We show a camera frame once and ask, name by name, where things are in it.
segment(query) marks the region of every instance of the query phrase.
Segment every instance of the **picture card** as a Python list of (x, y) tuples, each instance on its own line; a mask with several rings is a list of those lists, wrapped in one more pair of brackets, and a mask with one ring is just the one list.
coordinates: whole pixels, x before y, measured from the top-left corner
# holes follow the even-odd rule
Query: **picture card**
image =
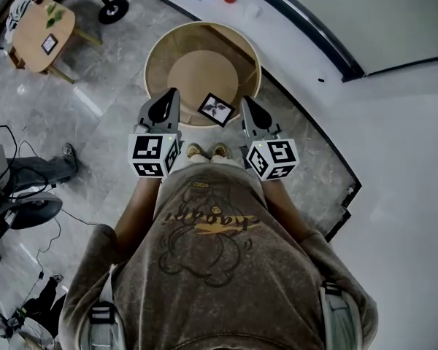
[(212, 93), (209, 93), (208, 96), (206, 96), (203, 104), (201, 104), (198, 109), (198, 112), (203, 114), (205, 117), (208, 117), (221, 127), (226, 125), (234, 111), (234, 107), (230, 106), (217, 96), (214, 96)]
[(50, 52), (52, 52), (53, 48), (55, 48), (57, 43), (58, 43), (58, 40), (52, 34), (50, 34), (46, 38), (46, 40), (44, 40), (41, 47), (44, 50), (44, 52), (49, 55)]

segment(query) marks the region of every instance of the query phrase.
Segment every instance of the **gray tile floor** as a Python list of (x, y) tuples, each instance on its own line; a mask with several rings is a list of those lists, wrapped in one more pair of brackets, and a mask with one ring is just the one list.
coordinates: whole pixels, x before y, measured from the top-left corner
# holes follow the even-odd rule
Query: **gray tile floor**
[[(77, 14), (78, 26), (104, 42), (101, 47), (78, 38), (69, 43), (57, 67), (77, 80), (74, 85), (14, 70), (0, 53), (0, 124), (8, 124), (18, 143), (29, 141), (36, 153), (47, 159), (70, 141), (77, 149), (80, 173), (53, 192), (76, 217), (112, 226), (137, 182), (126, 161), (126, 145), (139, 108), (147, 100), (143, 82), (147, 54), (163, 34), (190, 21), (159, 0), (129, 2), (130, 10), (122, 21), (101, 26), (96, 19), (99, 0), (64, 1)], [(323, 137), (266, 78), (258, 97), (296, 140), (301, 163), (285, 180), (288, 191), (304, 218), (327, 234), (342, 216), (340, 203), (353, 179)], [(83, 102), (87, 100), (95, 106), (89, 108)], [(237, 160), (238, 147), (245, 143), (239, 121), (206, 133), (191, 128), (182, 128), (182, 133), (186, 144), (195, 141), (205, 148), (223, 141), (233, 148)], [(0, 144), (11, 156), (13, 145), (6, 131), (0, 131)], [(31, 154), (23, 145), (21, 155)], [(176, 167), (184, 160), (179, 158)], [(91, 226), (64, 213), (56, 218), (61, 223), (61, 237), (39, 257), (46, 277), (38, 288), (51, 273), (62, 273), (64, 284), (69, 285), (91, 233)], [(39, 247), (47, 248), (57, 232), (52, 220), (28, 230), (11, 230), (0, 241), (0, 300), (6, 306), (18, 305), (37, 278), (39, 267), (27, 253), (35, 256)]]

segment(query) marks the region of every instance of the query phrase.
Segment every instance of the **gray t-shirt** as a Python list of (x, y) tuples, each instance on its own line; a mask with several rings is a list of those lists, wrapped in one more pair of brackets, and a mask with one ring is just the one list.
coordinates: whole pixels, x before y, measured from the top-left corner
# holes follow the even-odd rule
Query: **gray t-shirt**
[[(61, 316), (63, 349), (78, 349), (118, 262), (115, 239), (106, 225), (91, 236)], [(326, 279), (354, 297), (369, 343), (376, 305), (323, 236), (295, 242), (245, 171), (198, 164), (164, 182), (153, 226), (113, 288), (129, 349), (324, 349)]]

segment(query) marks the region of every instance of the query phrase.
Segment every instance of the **sneaker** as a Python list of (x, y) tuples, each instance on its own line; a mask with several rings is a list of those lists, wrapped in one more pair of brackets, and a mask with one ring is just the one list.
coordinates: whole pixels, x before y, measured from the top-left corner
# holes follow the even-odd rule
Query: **sneaker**
[(70, 143), (65, 143), (65, 145), (61, 148), (61, 155), (74, 156), (73, 146)]
[(57, 281), (57, 284), (58, 284), (59, 282), (64, 280), (64, 277), (61, 274), (57, 273), (56, 275), (52, 276), (52, 279)]
[(74, 172), (78, 172), (78, 160), (76, 158), (76, 153), (74, 151), (74, 147), (70, 143), (65, 143), (65, 145), (61, 148), (61, 156), (66, 157), (67, 159), (74, 162)]
[(217, 143), (214, 147), (212, 147), (212, 156), (220, 155), (224, 158), (230, 158), (228, 154), (227, 146), (224, 143)]
[(198, 144), (190, 144), (187, 148), (187, 157), (192, 158), (194, 155), (204, 156), (203, 149)]

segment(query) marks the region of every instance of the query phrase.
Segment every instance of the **white floor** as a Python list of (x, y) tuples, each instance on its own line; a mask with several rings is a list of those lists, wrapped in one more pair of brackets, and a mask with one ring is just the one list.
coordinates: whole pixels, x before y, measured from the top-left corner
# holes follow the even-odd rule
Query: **white floor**
[[(342, 84), (262, 0), (170, 1), (246, 35), (357, 173), (362, 190), (333, 244), (378, 303), (372, 349), (438, 349), (438, 63)], [(258, 17), (248, 16), (256, 7)]]

